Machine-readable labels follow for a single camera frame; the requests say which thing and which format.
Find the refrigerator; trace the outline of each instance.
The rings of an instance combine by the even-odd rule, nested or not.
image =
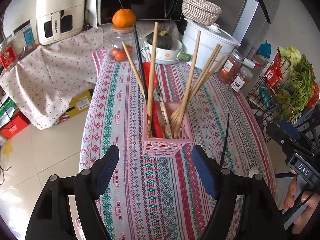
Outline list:
[[[280,0],[207,0],[221,7],[216,23],[241,43],[238,51],[251,58],[275,18]]]

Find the striped tablecloth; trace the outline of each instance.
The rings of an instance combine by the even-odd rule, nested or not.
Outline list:
[[[274,172],[261,130],[242,94],[234,96],[212,76],[188,105],[194,143],[174,157],[142,157],[143,97],[129,63],[94,54],[98,81],[86,120],[79,170],[90,168],[110,145],[119,163],[98,210],[112,239],[199,239],[215,201],[206,194],[191,153],[200,144],[220,159],[230,113],[225,167],[249,176],[259,168],[272,194]],[[157,65],[164,100],[181,102],[190,67],[184,61]],[[233,239],[241,210],[237,202],[228,239]]]

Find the pink plastic basket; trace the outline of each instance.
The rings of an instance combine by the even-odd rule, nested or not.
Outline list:
[[[165,102],[165,108],[168,115],[172,114],[174,110],[178,108],[180,103]],[[143,107],[143,128],[142,128],[142,142],[143,142],[143,156],[173,156],[180,151],[186,143],[193,142],[190,117],[188,111],[185,111],[180,131],[178,134],[179,139],[159,139],[148,138],[147,136],[147,106]]]

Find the green pumpkin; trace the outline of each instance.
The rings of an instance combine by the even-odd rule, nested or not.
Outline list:
[[[153,32],[146,36],[147,42],[152,45]],[[173,39],[168,33],[158,33],[157,48],[171,49],[173,46]]]

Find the green handle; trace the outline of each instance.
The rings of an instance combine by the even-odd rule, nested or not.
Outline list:
[[[184,60],[185,62],[189,62],[191,59],[191,55],[186,53],[179,53],[178,57]]]

